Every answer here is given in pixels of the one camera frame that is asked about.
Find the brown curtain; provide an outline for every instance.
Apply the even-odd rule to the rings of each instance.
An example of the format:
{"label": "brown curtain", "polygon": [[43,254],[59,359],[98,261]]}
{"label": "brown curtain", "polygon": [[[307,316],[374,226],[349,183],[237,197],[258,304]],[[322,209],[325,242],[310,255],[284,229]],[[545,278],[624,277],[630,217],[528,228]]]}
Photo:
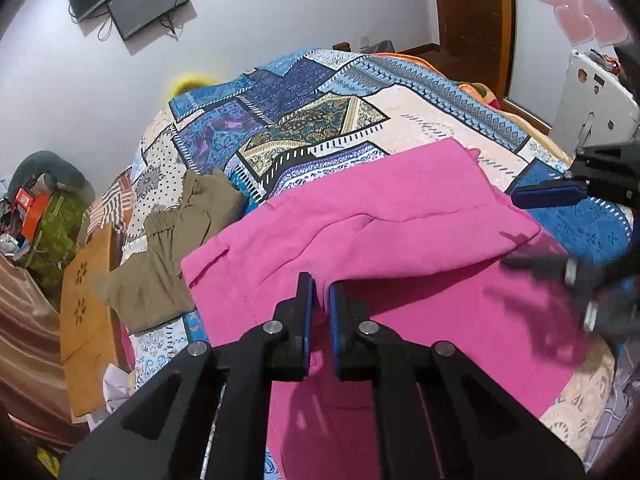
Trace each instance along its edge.
{"label": "brown curtain", "polygon": [[65,450],[88,428],[71,423],[59,326],[29,273],[0,254],[0,402],[25,436]]}

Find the pink cloth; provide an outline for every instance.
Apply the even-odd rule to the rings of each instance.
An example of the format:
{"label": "pink cloth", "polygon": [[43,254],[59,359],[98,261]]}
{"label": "pink cloth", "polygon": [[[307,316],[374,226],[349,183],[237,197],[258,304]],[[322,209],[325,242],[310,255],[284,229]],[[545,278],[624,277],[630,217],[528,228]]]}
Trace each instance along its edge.
{"label": "pink cloth", "polygon": [[133,370],[136,367],[136,354],[133,351],[133,345],[131,339],[129,339],[129,332],[123,322],[120,322],[120,342],[122,343],[122,349],[124,350],[124,356],[127,359],[127,364]]}
{"label": "pink cloth", "polygon": [[[213,345],[237,340],[316,280],[355,280],[373,319],[404,339],[450,340],[536,417],[586,352],[564,298],[497,260],[528,244],[562,249],[487,181],[454,140],[414,148],[287,191],[182,261]],[[328,322],[310,377],[275,383],[268,446],[288,480],[378,478],[370,386],[333,376]]]}

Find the olive green pants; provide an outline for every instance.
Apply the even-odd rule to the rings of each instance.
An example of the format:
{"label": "olive green pants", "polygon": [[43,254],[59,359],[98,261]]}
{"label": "olive green pants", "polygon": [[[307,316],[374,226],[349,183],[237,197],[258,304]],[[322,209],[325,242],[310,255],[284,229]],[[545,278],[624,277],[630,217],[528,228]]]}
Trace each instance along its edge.
{"label": "olive green pants", "polygon": [[99,276],[94,293],[113,308],[129,333],[143,332],[195,309],[180,261],[236,221],[246,196],[220,170],[187,171],[177,208],[145,219],[147,250]]}

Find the bed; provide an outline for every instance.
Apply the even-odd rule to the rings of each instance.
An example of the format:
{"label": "bed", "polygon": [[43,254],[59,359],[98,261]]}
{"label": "bed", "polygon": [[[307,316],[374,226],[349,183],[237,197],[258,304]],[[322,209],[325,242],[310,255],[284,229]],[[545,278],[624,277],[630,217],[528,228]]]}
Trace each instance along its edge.
{"label": "bed", "polygon": [[[481,84],[455,83],[421,59],[304,50],[172,99],[142,135],[132,166],[85,214],[87,240],[111,222],[122,260],[146,249],[143,221],[178,204],[182,176],[214,168],[248,196],[243,215],[284,190],[415,146],[453,137],[480,150],[494,186],[556,178],[569,158],[517,116],[496,109]],[[602,260],[624,250],[630,211],[600,200],[534,210],[572,252]],[[207,339],[198,312],[131,335],[136,387],[188,342]],[[614,358],[593,335],[585,361],[541,421],[581,459],[609,398]],[[270,455],[265,475],[277,478]]]}

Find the metal bolt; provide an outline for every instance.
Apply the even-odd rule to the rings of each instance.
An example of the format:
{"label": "metal bolt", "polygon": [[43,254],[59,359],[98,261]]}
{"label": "metal bolt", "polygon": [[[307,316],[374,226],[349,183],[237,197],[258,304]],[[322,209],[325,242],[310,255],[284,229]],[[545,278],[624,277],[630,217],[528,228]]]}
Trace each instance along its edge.
{"label": "metal bolt", "polygon": [[267,334],[277,334],[278,332],[280,332],[282,330],[282,323],[272,319],[271,321],[267,321],[263,326],[262,329],[267,333]]}
{"label": "metal bolt", "polygon": [[449,341],[438,341],[435,346],[436,352],[444,357],[449,357],[456,351],[456,346]]}
{"label": "metal bolt", "polygon": [[363,334],[371,335],[380,330],[380,326],[375,321],[367,319],[366,321],[363,321],[358,325],[358,330],[360,330]]}
{"label": "metal bolt", "polygon": [[598,303],[590,301],[587,310],[584,313],[584,322],[582,327],[585,332],[593,332],[596,326],[596,318],[598,317]]}
{"label": "metal bolt", "polygon": [[564,268],[564,284],[566,286],[574,286],[575,279],[578,275],[578,261],[573,258],[569,258],[566,261]]}
{"label": "metal bolt", "polygon": [[207,344],[204,341],[194,341],[189,346],[187,346],[187,352],[189,352],[192,356],[198,357],[199,355],[204,354],[207,351]]}

